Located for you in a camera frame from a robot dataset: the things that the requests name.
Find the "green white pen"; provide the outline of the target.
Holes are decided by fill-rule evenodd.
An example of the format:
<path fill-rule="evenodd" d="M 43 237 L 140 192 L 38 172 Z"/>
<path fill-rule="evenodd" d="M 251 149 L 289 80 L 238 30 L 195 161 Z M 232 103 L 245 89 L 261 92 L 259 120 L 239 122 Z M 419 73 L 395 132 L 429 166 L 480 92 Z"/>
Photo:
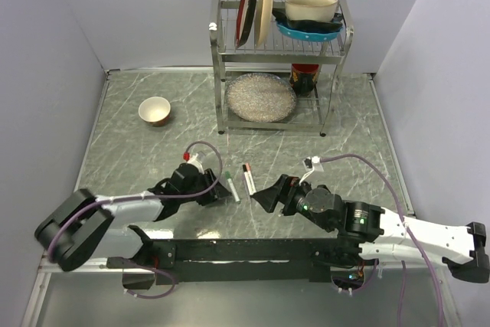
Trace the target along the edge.
<path fill-rule="evenodd" d="M 230 191 L 231 191 L 231 193 L 233 195 L 234 201 L 236 203 L 240 203 L 240 196 L 238 195 L 238 192 L 237 192 L 237 189 L 236 189 L 236 187 L 234 185 L 233 180 L 231 178 L 228 178 L 227 179 L 227 183 L 228 183 L 229 188 L 230 188 Z"/>

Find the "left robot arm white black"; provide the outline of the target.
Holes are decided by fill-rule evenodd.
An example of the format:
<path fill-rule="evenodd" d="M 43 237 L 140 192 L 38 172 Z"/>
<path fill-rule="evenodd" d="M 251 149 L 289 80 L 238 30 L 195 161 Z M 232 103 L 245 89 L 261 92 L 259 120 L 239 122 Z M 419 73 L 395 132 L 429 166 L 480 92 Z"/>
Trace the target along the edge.
<path fill-rule="evenodd" d="M 38 225 L 34 237 L 65 272 L 97 257 L 122 257 L 143 267 L 152 258 L 152 240 L 139 222 L 163 221 L 185 203 L 207 206 L 230 195 L 211 169 L 182 163 L 171 177 L 133 196 L 96 196 L 81 188 Z"/>

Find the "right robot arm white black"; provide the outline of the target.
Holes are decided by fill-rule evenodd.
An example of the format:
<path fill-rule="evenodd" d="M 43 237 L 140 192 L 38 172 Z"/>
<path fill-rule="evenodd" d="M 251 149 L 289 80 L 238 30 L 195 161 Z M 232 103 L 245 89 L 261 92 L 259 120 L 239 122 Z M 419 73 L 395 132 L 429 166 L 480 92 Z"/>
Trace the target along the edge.
<path fill-rule="evenodd" d="M 489 281 L 484 224 L 449 226 L 400 216 L 374 204 L 345 200 L 325 185 L 312 187 L 288 175 L 252 197 L 268 213 L 282 204 L 282 215 L 299 214 L 321 230 L 334 232 L 333 243 L 315 252 L 322 263 L 350 268 L 369 260 L 429 262 L 432 267 L 447 267 L 461 281 Z"/>

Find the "white pen orange cap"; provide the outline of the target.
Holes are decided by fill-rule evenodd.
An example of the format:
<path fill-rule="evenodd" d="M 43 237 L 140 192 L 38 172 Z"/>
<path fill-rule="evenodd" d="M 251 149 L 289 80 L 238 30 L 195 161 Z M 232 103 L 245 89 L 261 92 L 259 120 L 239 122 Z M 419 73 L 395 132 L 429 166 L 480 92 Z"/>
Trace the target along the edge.
<path fill-rule="evenodd" d="M 245 166 L 246 166 L 247 176 L 248 176 L 249 183 L 250 183 L 250 194 L 253 195 L 253 194 L 256 193 L 256 186 L 255 186 L 255 183 L 254 183 L 254 180 L 253 180 L 253 176 L 252 176 L 252 172 L 251 172 L 251 167 L 250 167 L 250 164 L 249 163 L 246 163 Z"/>

